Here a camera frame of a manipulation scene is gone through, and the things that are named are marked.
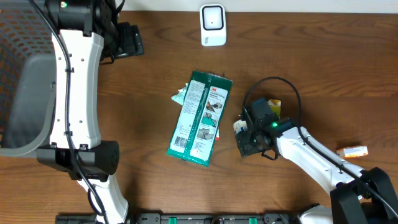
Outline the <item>green lid white jar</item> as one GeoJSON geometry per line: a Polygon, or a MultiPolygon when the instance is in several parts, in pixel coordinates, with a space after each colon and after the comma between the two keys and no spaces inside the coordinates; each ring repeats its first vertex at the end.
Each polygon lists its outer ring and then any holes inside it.
{"type": "Polygon", "coordinates": [[[235,135],[237,135],[240,132],[246,132],[248,129],[247,122],[244,120],[237,120],[236,122],[233,123],[233,129],[235,135]]]}

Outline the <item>green tea carton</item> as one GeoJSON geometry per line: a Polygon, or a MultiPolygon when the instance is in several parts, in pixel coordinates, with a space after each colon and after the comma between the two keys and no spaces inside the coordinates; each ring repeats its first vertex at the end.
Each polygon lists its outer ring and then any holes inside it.
{"type": "Polygon", "coordinates": [[[267,103],[270,106],[271,110],[278,116],[278,118],[280,118],[282,102],[280,100],[269,99],[267,103]]]}

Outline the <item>3M gloves package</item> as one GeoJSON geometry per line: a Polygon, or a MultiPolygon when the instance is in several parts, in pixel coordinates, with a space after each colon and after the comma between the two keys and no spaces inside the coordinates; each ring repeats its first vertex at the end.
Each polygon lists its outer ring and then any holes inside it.
{"type": "Polygon", "coordinates": [[[193,71],[166,155],[209,166],[233,81],[193,71]]]}

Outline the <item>light green tissue pack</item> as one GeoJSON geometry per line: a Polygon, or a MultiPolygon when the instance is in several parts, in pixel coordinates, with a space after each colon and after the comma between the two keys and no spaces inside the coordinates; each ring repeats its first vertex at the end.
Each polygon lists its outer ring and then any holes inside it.
{"type": "Polygon", "coordinates": [[[186,83],[183,88],[179,89],[178,93],[176,95],[172,96],[171,99],[174,102],[176,102],[176,103],[178,103],[180,105],[183,105],[183,102],[185,100],[185,95],[186,95],[186,92],[187,92],[187,88],[188,88],[188,83],[186,83]]]}

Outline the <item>small orange box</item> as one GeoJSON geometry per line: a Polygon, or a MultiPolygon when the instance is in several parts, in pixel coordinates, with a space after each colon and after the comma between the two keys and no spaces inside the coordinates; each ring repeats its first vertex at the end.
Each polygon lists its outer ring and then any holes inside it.
{"type": "Polygon", "coordinates": [[[338,149],[336,154],[341,158],[355,158],[362,157],[368,155],[368,147],[367,146],[351,146],[338,149]]]}

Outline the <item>red sachet stick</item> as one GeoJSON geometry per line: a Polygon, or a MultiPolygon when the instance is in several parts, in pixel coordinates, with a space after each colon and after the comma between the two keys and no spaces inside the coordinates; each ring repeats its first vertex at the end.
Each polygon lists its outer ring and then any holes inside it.
{"type": "Polygon", "coordinates": [[[219,129],[219,128],[217,129],[215,139],[216,139],[217,141],[220,139],[220,129],[219,129]]]}

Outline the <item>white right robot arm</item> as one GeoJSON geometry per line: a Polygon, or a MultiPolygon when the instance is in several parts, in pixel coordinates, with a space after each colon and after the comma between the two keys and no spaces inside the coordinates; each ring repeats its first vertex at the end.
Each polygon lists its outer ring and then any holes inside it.
{"type": "Polygon", "coordinates": [[[263,98],[243,106],[234,132],[241,156],[260,153],[290,160],[330,196],[329,208],[315,205],[297,223],[397,223],[397,194],[380,168],[354,165],[313,138],[290,118],[279,119],[263,98]]]}

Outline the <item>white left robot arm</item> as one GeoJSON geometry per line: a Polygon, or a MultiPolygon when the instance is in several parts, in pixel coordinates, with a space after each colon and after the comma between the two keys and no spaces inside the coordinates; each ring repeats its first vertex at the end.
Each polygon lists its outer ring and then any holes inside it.
{"type": "Polygon", "coordinates": [[[100,65],[144,53],[138,26],[119,22],[121,9],[108,0],[54,0],[39,11],[52,31],[57,90],[49,142],[37,160],[77,181],[93,209],[57,223],[132,222],[116,178],[119,144],[101,138],[97,116],[100,65]]]}

